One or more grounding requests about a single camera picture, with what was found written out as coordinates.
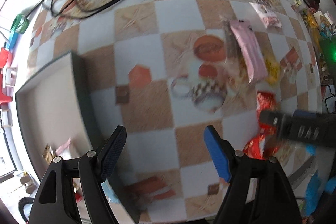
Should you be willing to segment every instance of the checkered tablecloth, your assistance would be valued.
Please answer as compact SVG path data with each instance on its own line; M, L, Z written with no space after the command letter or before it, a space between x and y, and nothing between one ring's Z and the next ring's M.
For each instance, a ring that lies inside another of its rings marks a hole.
M69 0L56 1L55 10ZM94 7L110 0L81 1ZM253 0L123 0L85 20L53 18L47 10L40 11L31 39L28 74L68 50L85 58L94 112L103 135L108 138L119 124L127 129L127 143L118 161L124 184L151 177L163 182L163 190L145 193L151 200L142 204L141 221L182 222L216 214L226 186L219 185L203 130L212 124L234 149L242 149L258 132L256 90L275 92L284 112L321 110L319 73L305 24L292 0L269 1L282 28L266 29L250 5ZM72 6L67 13L81 14ZM303 64L296 82L291 84L284 77L276 88L238 82L234 96L227 96L215 112L204 108L217 100L204 100L205 106L200 107L188 96L175 96L174 79L187 79L195 68L196 74L201 67L208 75L220 73L218 64L198 58L194 47L196 41L202 44L201 38L209 36L225 43L223 18L249 20L261 49L274 54L278 62L294 47ZM279 153L288 175L307 157L301 146L288 145Z

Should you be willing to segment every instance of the pink snack wrapper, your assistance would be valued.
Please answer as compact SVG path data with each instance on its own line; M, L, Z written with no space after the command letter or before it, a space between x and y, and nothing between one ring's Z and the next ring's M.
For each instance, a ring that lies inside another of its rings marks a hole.
M241 48L247 67L249 84L265 79L268 75L267 68L257 38L252 32L250 22L231 20L230 28Z

